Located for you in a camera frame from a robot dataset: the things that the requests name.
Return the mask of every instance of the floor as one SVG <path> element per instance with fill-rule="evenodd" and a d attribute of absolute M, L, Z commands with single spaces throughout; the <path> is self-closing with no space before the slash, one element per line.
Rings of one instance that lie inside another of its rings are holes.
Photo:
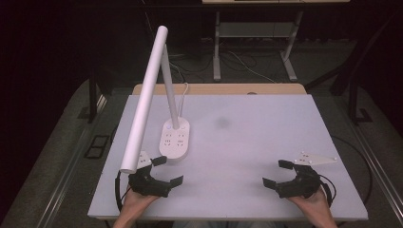
<path fill-rule="evenodd" d="M 179 49 L 168 48 L 174 83 L 215 83 L 211 62 L 212 42 L 208 39 L 203 42 L 203 55 L 200 58 L 190 58 L 181 54 Z M 271 39 L 223 40 L 221 83 L 270 83 L 271 80 L 289 83 L 278 55 L 284 45 L 284 41 Z M 349 41 L 295 44 L 290 61 L 298 76 L 298 83 L 306 85 L 338 67 L 354 46 L 355 43 Z M 340 226 L 401 227 L 403 223 L 393 210 L 393 199 L 390 194 L 385 194 L 385 185 L 388 183 L 379 178 L 382 175 L 377 170 L 369 169 L 362 154 L 364 158 L 368 157 L 365 154 L 374 154 L 392 187 L 396 192 L 403 192 L 403 167 L 400 165 L 403 161 L 403 140 L 362 89 L 359 90 L 358 107 L 365 108 L 373 121 L 353 125 L 346 115 L 348 94 L 332 96 L 329 92 L 332 81 L 328 80 L 308 93 L 314 96 L 340 157 L 369 212 L 369 220 L 347 222 Z M 107 227 L 113 223 L 110 221 L 106 224 L 89 218 L 86 213 L 132 88 L 116 87 L 111 95 L 100 95 L 99 114 L 93 123 L 87 123 L 86 119 L 87 90 L 88 84 L 85 82 L 71 97 L 1 227 Z M 97 160 L 86 159 L 85 153 L 96 137 L 104 139 L 103 143 L 106 144 L 103 156 Z M 139 226 L 169 227 L 170 224 L 140 222 Z M 306 221 L 286 224 L 289 228 L 311 227 Z"/>

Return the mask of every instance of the wooden tabletop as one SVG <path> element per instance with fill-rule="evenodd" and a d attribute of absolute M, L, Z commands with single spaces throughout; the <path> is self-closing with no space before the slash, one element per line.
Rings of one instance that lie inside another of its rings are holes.
<path fill-rule="evenodd" d="M 183 94 L 185 84 L 174 84 L 175 94 Z M 138 95 L 142 91 L 142 85 L 136 85 L 133 94 Z M 189 84 L 186 94 L 306 94 L 301 84 Z M 164 84 L 156 84 L 155 95 L 164 95 Z"/>

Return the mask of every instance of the table leg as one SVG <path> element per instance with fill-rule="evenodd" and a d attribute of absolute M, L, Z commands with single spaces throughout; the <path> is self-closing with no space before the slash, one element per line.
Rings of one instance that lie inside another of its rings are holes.
<path fill-rule="evenodd" d="M 291 65 L 291 62 L 290 62 L 289 58 L 290 58 L 291 49 L 293 48 L 293 44 L 294 44 L 294 42 L 296 40 L 296 37 L 297 37 L 299 24 L 300 24 L 300 21 L 302 19 L 302 14 L 303 14 L 302 11 L 298 12 L 296 21 L 294 22 L 293 28 L 291 30 L 291 34 L 290 34 L 290 36 L 288 38 L 287 47 L 285 48 L 284 51 L 282 51 L 280 53 L 282 62 L 283 62 L 284 67 L 285 67 L 285 70 L 287 71 L 287 74 L 288 74 L 288 78 L 290 79 L 291 82 L 297 81 L 297 75 L 294 72 L 293 66 Z"/>
<path fill-rule="evenodd" d="M 219 51 L 220 51 L 220 13 L 216 12 L 216 35 L 214 44 L 214 57 L 213 57 L 213 74 L 215 82 L 219 82 L 221 80 Z"/>

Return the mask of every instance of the white cable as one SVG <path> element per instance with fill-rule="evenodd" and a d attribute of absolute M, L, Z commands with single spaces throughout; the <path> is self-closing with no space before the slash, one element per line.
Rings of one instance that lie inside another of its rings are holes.
<path fill-rule="evenodd" d="M 184 82 L 184 77 L 181 74 L 181 71 L 179 70 L 178 66 L 172 64 L 171 62 L 169 62 L 169 64 L 178 70 L 179 75 L 181 75 L 181 80 L 182 80 L 181 83 L 183 83 Z"/>
<path fill-rule="evenodd" d="M 189 84 L 188 84 L 188 83 L 184 83 L 184 84 L 186 85 L 186 89 L 184 90 L 184 93 L 183 93 L 183 95 L 182 95 L 181 102 L 180 102 L 180 104 L 179 104 L 179 111 L 178 111 L 178 116 L 180 116 L 180 117 L 181 117 L 181 115 L 182 115 L 182 105 L 183 105 L 184 95 L 186 94 L 187 89 L 189 88 Z"/>
<path fill-rule="evenodd" d="M 261 74 L 257 73 L 256 71 L 252 70 L 251 68 L 249 68 L 249 66 L 247 66 L 247 65 L 240 59 L 240 57 L 238 57 L 238 55 L 235 54 L 234 52 L 228 51 L 228 53 L 234 55 L 234 56 L 243 64 L 243 66 L 244 66 L 245 68 L 247 68 L 249 71 L 251 71 L 252 73 L 254 73 L 254 74 L 256 74 L 256 75 L 259 75 L 260 77 L 263 77 L 263 78 L 269 80 L 270 82 L 276 84 L 276 82 L 275 82 L 274 80 L 272 80 L 271 78 L 266 77 L 266 76 L 264 76 L 264 75 L 261 75 Z"/>

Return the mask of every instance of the metal frame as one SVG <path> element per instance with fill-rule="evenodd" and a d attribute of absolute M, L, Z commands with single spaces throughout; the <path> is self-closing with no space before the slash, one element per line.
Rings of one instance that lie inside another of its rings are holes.
<path fill-rule="evenodd" d="M 280 57 L 284 64 L 285 70 L 287 71 L 288 78 L 291 82 L 296 82 L 297 75 L 294 72 L 293 66 L 290 61 L 290 53 L 297 37 L 302 14 L 303 12 L 299 11 L 297 13 L 295 21 L 291 23 L 248 23 L 248 28 L 245 28 L 244 23 L 221 23 L 220 12 L 217 11 L 213 57 L 214 81 L 219 82 L 221 80 L 220 37 L 288 37 L 287 47 L 285 48 L 285 50 L 280 52 Z M 250 27 L 253 28 L 255 34 L 252 34 L 253 32 L 251 32 Z M 285 35 L 283 29 L 289 29 L 291 31 L 288 35 Z"/>

